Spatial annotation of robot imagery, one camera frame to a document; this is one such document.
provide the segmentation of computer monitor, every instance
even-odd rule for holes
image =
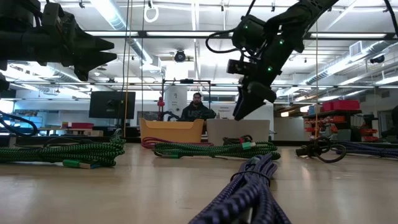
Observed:
[[[134,119],[136,93],[128,92],[127,119]],[[126,93],[115,91],[94,91],[91,93],[90,118],[124,119],[126,110]]]

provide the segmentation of yellow bin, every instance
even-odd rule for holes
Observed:
[[[141,140],[152,137],[175,142],[201,142],[203,122],[202,119],[194,122],[166,122],[140,118]]]

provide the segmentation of green braided rope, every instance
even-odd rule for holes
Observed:
[[[252,158],[261,154],[272,154],[272,159],[280,158],[280,154],[276,152],[277,147],[270,142],[256,142],[256,146],[241,151],[232,150],[240,144],[227,146],[196,146],[192,144],[166,143],[160,142],[155,144],[153,152],[157,156],[229,156],[238,158]]]
[[[123,139],[111,139],[112,143],[77,144],[62,147],[18,149],[0,147],[0,162],[62,162],[65,159],[99,166],[115,166],[115,158],[124,154]]]

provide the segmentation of desk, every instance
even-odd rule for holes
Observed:
[[[74,135],[87,135],[87,136],[102,136],[103,132],[102,131],[97,131],[97,130],[92,130],[92,129],[78,129],[78,128],[59,128],[59,127],[54,127],[54,128],[38,128],[37,130],[39,131],[47,131],[47,136],[50,136],[50,132],[54,131],[54,134],[57,133],[57,131],[66,131],[67,134],[74,134]]]
[[[271,181],[292,223],[396,223],[397,161],[347,156],[325,164],[294,149],[279,147]],[[116,161],[93,170],[0,164],[1,223],[188,223],[244,162],[162,159],[138,144],[127,144]]]

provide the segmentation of ceiling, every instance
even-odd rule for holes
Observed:
[[[83,30],[113,29],[90,1],[83,1],[85,5],[84,9],[78,5],[80,0],[54,0],[52,2],[60,3],[64,10],[74,14],[76,21]],[[127,19],[127,10],[131,9],[127,7],[127,0],[115,0],[115,2],[123,17]],[[159,17],[154,22],[147,22],[143,18],[143,5],[144,3],[146,5],[148,1],[132,1],[132,3],[130,1],[130,5],[133,6],[132,30],[193,30],[193,2],[197,3],[196,30],[233,29],[239,24],[241,16],[246,13],[250,4],[250,1],[242,0],[153,0],[153,5],[159,8]],[[272,2],[270,0],[258,0],[251,14],[266,21],[286,11],[289,6],[295,4],[297,1],[275,1],[274,12],[271,12]],[[224,12],[221,11],[222,4],[225,6]],[[394,0],[391,4],[398,11],[398,1]],[[391,17],[388,12],[383,12],[383,10],[385,10],[385,6],[382,0],[340,0],[335,4],[331,12],[326,12],[319,18],[317,26],[313,26],[310,31],[316,32],[318,27],[319,32],[394,32]],[[153,18],[154,10],[149,10],[147,16],[148,18]],[[141,82],[141,76],[143,76],[144,82],[153,83],[161,81],[163,76],[160,72],[143,72],[141,74],[140,61],[133,52],[130,52],[130,55],[125,57],[125,63],[123,63],[123,53],[125,50],[128,52],[130,49],[128,45],[126,48],[124,47],[124,39],[106,40],[114,43],[115,48],[110,50],[110,52],[116,53],[118,59],[108,63],[108,66],[104,67],[106,70],[93,70],[90,73],[91,81],[106,82],[109,78],[115,78],[117,82],[123,82],[123,73],[127,77],[127,72],[129,74],[129,82]],[[172,54],[177,50],[184,50],[185,54],[192,59],[190,62],[184,62],[189,68],[188,77],[197,78],[193,65],[193,61],[195,60],[195,43],[193,39],[139,39],[139,42],[149,54],[160,57],[163,67],[174,63]],[[200,66],[199,78],[219,83],[237,83],[239,76],[226,73],[226,66],[228,59],[239,59],[239,54],[236,52],[222,55],[214,54],[206,48],[204,39],[198,39],[197,42],[199,50],[198,62]],[[302,54],[298,54],[297,52],[292,54],[291,59],[286,62],[282,69],[282,75],[277,77],[274,84],[300,84],[302,77],[316,70],[317,61],[318,67],[322,68],[328,62],[345,54],[349,50],[349,46],[355,42],[357,41],[320,40],[316,42],[306,40],[304,42],[306,46],[304,52]],[[211,40],[210,45],[215,49],[225,50],[233,48],[229,39]],[[395,53],[391,53],[388,63],[395,62],[395,56]],[[363,73],[364,63],[358,64],[356,68],[353,69],[351,67],[349,71],[343,70],[345,71],[343,74],[337,73],[335,75],[352,77],[353,75]],[[323,80],[323,85],[336,85],[339,81],[327,78]],[[110,88],[117,90],[120,87],[111,86]],[[236,89],[234,87],[224,88],[223,90],[235,91]]]

